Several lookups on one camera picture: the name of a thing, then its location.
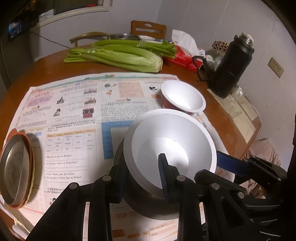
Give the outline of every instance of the plastic bowl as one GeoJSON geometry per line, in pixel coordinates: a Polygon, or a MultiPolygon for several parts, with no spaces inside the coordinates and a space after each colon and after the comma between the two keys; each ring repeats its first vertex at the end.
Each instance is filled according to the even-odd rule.
{"type": "Polygon", "coordinates": [[[163,107],[193,115],[205,109],[203,95],[192,85],[180,80],[167,80],[161,85],[163,107]]]}
{"type": "Polygon", "coordinates": [[[127,130],[123,145],[126,165],[146,191],[163,197],[158,155],[165,153],[169,165],[194,179],[206,169],[215,172],[216,149],[208,131],[196,119],[172,109],[158,109],[138,117],[127,130]]]}

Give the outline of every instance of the silver bolt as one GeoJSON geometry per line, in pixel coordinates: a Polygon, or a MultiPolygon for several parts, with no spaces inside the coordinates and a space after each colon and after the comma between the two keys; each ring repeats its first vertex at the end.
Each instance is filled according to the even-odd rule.
{"type": "Polygon", "coordinates": [[[75,189],[77,187],[77,183],[71,183],[70,185],[69,185],[69,188],[70,189],[75,189]]]}
{"type": "Polygon", "coordinates": [[[220,188],[220,185],[218,183],[212,183],[211,187],[215,190],[218,190],[220,188]]]}
{"type": "Polygon", "coordinates": [[[107,182],[107,181],[110,181],[110,180],[111,180],[111,177],[109,175],[103,176],[103,181],[107,182]]]}
{"type": "Polygon", "coordinates": [[[182,176],[182,175],[179,175],[177,176],[177,180],[180,181],[180,182],[183,182],[186,180],[186,177],[182,176]]]}
{"type": "Polygon", "coordinates": [[[244,193],[243,192],[239,192],[237,195],[239,196],[239,198],[244,198],[244,193]]]}

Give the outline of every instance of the round dining table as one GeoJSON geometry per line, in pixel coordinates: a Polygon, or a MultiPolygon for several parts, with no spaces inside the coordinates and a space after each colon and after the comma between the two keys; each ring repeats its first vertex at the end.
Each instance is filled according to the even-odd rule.
{"type": "MultiPolygon", "coordinates": [[[[66,64],[63,62],[63,59],[66,57],[67,53],[68,50],[63,50],[37,60],[25,73],[23,73],[18,78],[17,81],[15,81],[10,86],[1,102],[1,145],[3,145],[8,128],[21,100],[31,86],[39,86],[53,81],[85,74],[98,74],[105,72],[130,72],[129,70],[98,63],[66,64]]],[[[253,133],[248,143],[246,143],[244,137],[238,130],[231,116],[210,94],[210,92],[207,90],[207,83],[205,81],[200,81],[195,72],[191,72],[184,67],[164,60],[163,67],[160,73],[174,74],[180,80],[191,84],[202,93],[206,100],[206,109],[204,110],[204,113],[218,132],[229,155],[242,159],[260,131],[261,121],[259,117],[255,118],[252,121],[255,127],[255,132],[253,133]]],[[[0,224],[0,226],[2,227],[2,232],[6,236],[8,235],[9,237],[7,237],[11,239],[12,234],[9,230],[12,230],[11,226],[14,224],[14,222],[2,210],[0,210],[0,224]]]]}

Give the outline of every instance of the wall outlet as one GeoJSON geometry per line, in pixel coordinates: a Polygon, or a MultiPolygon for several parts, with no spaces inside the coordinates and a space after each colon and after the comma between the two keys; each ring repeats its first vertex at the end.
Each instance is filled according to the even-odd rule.
{"type": "Polygon", "coordinates": [[[280,78],[283,75],[284,69],[279,65],[274,58],[271,58],[268,66],[275,72],[275,74],[280,78]]]}

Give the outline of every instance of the bowl rim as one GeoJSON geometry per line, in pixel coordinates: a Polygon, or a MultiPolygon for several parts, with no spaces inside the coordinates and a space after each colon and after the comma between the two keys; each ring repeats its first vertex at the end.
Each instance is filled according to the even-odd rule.
{"type": "Polygon", "coordinates": [[[126,165],[129,169],[129,172],[131,173],[131,175],[133,176],[133,178],[135,179],[135,181],[146,191],[158,196],[158,197],[163,197],[163,191],[161,188],[155,186],[154,184],[152,184],[151,182],[149,182],[144,176],[143,174],[140,172],[140,170],[138,169],[134,157],[133,157],[133,153],[132,153],[132,140],[133,140],[133,136],[134,133],[137,129],[137,127],[140,125],[140,123],[147,117],[151,117],[153,115],[156,114],[175,114],[175,115],[179,115],[182,117],[187,118],[188,120],[192,121],[194,124],[196,124],[197,127],[199,127],[201,129],[201,131],[203,132],[203,134],[206,136],[210,148],[211,148],[211,153],[212,153],[212,162],[211,162],[211,166],[209,171],[212,173],[215,173],[216,170],[216,166],[217,166],[217,153],[216,153],[216,148],[213,142],[213,139],[211,138],[209,132],[206,130],[206,128],[199,123],[198,120],[196,120],[195,118],[193,118],[192,116],[178,111],[178,110],[173,110],[173,109],[156,109],[156,110],[151,110],[148,111],[144,114],[142,114],[141,116],[139,116],[128,128],[125,138],[124,138],[124,143],[123,143],[123,154],[124,154],[124,158],[126,161],[126,165]]]}
{"type": "Polygon", "coordinates": [[[206,107],[206,101],[205,101],[205,98],[204,96],[200,93],[200,91],[198,89],[196,89],[194,86],[184,82],[184,81],[181,81],[181,80],[167,80],[165,82],[163,82],[161,84],[161,92],[163,94],[163,96],[171,103],[173,104],[174,106],[178,107],[179,109],[181,110],[184,110],[184,111],[187,111],[187,112],[190,112],[190,113],[198,113],[198,112],[202,112],[204,111],[205,107],[206,107]],[[189,86],[190,88],[194,88],[194,90],[196,91],[196,93],[202,98],[202,107],[198,108],[198,109],[188,109],[184,106],[181,106],[179,104],[177,104],[175,101],[173,101],[166,93],[166,88],[167,88],[167,85],[168,84],[171,84],[171,83],[176,83],[176,82],[182,82],[182,84],[184,85],[187,85],[189,86]]]}

